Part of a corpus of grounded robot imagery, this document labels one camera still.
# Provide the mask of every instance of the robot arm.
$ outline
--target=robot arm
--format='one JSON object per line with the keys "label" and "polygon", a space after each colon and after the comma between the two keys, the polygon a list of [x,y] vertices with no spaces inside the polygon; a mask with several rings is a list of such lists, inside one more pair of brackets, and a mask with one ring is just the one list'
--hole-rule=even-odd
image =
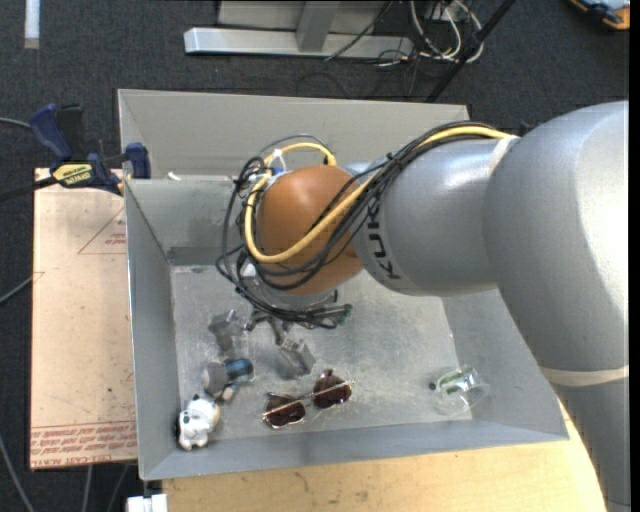
{"label": "robot arm", "polygon": [[628,102],[590,107],[521,139],[467,123],[373,164],[287,173],[245,216],[248,257],[289,310],[360,265],[409,295],[497,287],[624,510],[628,117]]}

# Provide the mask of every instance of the yellow cable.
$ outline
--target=yellow cable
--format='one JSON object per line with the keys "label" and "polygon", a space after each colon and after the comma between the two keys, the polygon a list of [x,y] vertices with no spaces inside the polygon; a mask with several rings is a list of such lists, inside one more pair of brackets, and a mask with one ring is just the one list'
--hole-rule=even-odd
{"label": "yellow cable", "polygon": [[[510,137],[508,133],[504,133],[498,130],[493,130],[490,128],[484,128],[479,126],[461,126],[457,128],[449,128],[448,130],[443,130],[438,132],[425,141],[423,141],[419,146],[423,146],[429,142],[434,142],[445,137],[454,137],[456,135],[479,135],[483,137],[490,137],[494,139],[503,139],[505,137]],[[271,155],[265,163],[269,165],[269,163],[275,158],[275,155]],[[262,189],[262,187],[266,184],[266,182],[271,177],[271,171],[268,171],[268,175],[264,176],[256,185],[251,189],[251,193],[249,194],[249,199],[247,200],[247,207],[245,210],[244,216],[244,238],[247,244],[247,248],[251,255],[259,262],[259,263],[281,263],[292,256],[295,256],[304,248],[306,248],[324,229],[326,229],[332,222],[335,221],[336,217],[340,215],[343,211],[345,211],[349,206],[351,206],[359,197],[362,195],[367,185],[376,177],[376,175],[371,176],[367,179],[362,185],[360,185],[356,190],[354,190],[351,194],[345,197],[340,204],[338,204],[333,210],[331,210],[327,216],[322,219],[309,233],[307,233],[302,239],[298,240],[294,245],[289,247],[287,250],[268,256],[263,254],[255,244],[253,239],[253,225],[252,225],[252,212],[251,210],[255,207],[256,194],[255,192]]]}
{"label": "yellow cable", "polygon": [[[314,144],[313,142],[296,142],[295,144],[291,144],[290,146],[286,146],[282,148],[280,152],[284,154],[284,153],[288,153],[289,151],[294,151],[296,149],[304,149],[304,148],[315,149],[317,151],[320,151],[321,153],[324,153],[325,156],[327,157],[327,165],[337,164],[336,157],[333,156],[333,153],[331,153],[331,151],[329,151],[324,146],[321,146],[320,144]],[[269,155],[265,159],[265,163],[267,164],[267,167],[271,164],[273,159],[276,157],[277,152],[278,150],[274,151],[273,153],[271,153],[271,155]]]}

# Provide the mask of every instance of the cable bundle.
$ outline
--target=cable bundle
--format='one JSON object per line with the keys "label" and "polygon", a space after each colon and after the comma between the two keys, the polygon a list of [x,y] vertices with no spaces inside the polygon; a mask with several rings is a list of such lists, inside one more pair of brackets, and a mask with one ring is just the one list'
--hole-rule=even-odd
{"label": "cable bundle", "polygon": [[[448,48],[446,50],[442,50],[442,49],[436,47],[436,45],[433,43],[433,41],[425,33],[422,25],[420,24],[420,20],[418,19],[418,13],[416,11],[416,3],[415,3],[415,1],[411,0],[409,2],[409,11],[410,11],[410,16],[411,16],[412,26],[413,26],[414,30],[420,36],[420,39],[422,40],[422,43],[426,47],[425,49],[428,50],[428,51],[419,51],[418,52],[419,56],[426,57],[426,58],[433,59],[433,60],[446,61],[446,62],[457,62],[458,61],[458,57],[459,57],[460,52],[462,50],[462,35],[460,33],[460,29],[456,25],[456,22],[453,20],[453,16],[451,16],[450,9],[451,9],[452,5],[456,6],[457,8],[459,8],[462,11],[465,12],[467,17],[473,23],[473,25],[475,27],[475,30],[477,30],[478,32],[480,30],[482,30],[482,24],[480,23],[480,20],[478,19],[478,17],[462,1],[453,0],[453,1],[449,1],[449,2],[439,2],[437,6],[434,5],[432,7],[430,17],[433,18],[433,16],[435,15],[436,9],[440,9],[440,17],[442,19],[446,19],[447,20],[449,26],[451,27],[452,32],[455,34],[455,37],[456,37],[456,46],[455,46],[455,48],[453,48],[453,49],[452,48]],[[476,50],[475,54],[470,56],[467,59],[467,61],[466,61],[467,64],[469,64],[471,62],[474,62],[477,59],[479,59],[480,56],[482,55],[483,51],[484,51],[484,42],[482,42],[480,44],[480,46]]]}
{"label": "cable bundle", "polygon": [[[322,143],[302,142],[275,150],[267,158],[255,156],[243,167],[238,179],[234,181],[234,190],[227,207],[223,226],[222,251],[223,254],[217,261],[220,273],[236,286],[236,291],[247,299],[256,309],[262,310],[283,321],[299,323],[305,326],[335,328],[336,322],[327,315],[327,308],[316,309],[283,309],[266,302],[256,296],[248,286],[243,276],[245,264],[252,264],[257,275],[269,287],[275,290],[293,290],[307,283],[325,265],[334,261],[347,248],[353,237],[362,228],[366,220],[367,208],[377,208],[384,200],[385,190],[393,183],[399,174],[422,154],[443,144],[467,140],[470,138],[505,138],[509,134],[500,132],[489,125],[469,121],[449,123],[428,131],[394,154],[388,154],[386,159],[372,166],[347,181],[329,202],[324,211],[312,224],[306,235],[291,247],[279,254],[264,254],[257,246],[256,211],[265,191],[265,186],[273,175],[271,163],[288,151],[299,148],[312,148],[321,151],[326,156],[329,165],[335,165],[335,157]],[[360,185],[350,193],[347,191],[352,185]],[[228,250],[228,237],[232,210],[238,199],[243,199],[243,208],[236,219],[236,225],[240,229],[243,243]],[[285,266],[283,262],[292,256],[299,254],[316,237],[331,225],[336,224],[336,219],[343,215],[331,232],[324,247],[306,262],[296,266]],[[331,251],[340,247],[331,258]],[[231,256],[238,254],[235,265],[232,265]],[[302,274],[302,277],[294,282],[278,284],[273,282],[274,277],[292,276]]]}

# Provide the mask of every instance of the sunglasses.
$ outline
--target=sunglasses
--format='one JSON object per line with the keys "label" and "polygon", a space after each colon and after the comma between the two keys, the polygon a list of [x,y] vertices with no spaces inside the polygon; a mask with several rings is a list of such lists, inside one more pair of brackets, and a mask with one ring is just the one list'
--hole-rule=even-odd
{"label": "sunglasses", "polygon": [[304,403],[313,400],[316,407],[328,409],[341,404],[351,397],[351,383],[333,374],[333,370],[322,372],[313,386],[313,391],[302,396],[267,393],[267,405],[262,419],[271,428],[300,423],[306,414]]}

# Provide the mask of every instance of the wooden table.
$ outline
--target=wooden table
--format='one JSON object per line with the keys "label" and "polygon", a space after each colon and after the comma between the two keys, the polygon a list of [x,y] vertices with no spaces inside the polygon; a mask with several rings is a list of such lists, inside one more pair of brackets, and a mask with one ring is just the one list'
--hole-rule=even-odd
{"label": "wooden table", "polygon": [[182,478],[162,488],[171,512],[602,512],[593,465],[564,415],[568,441]]}

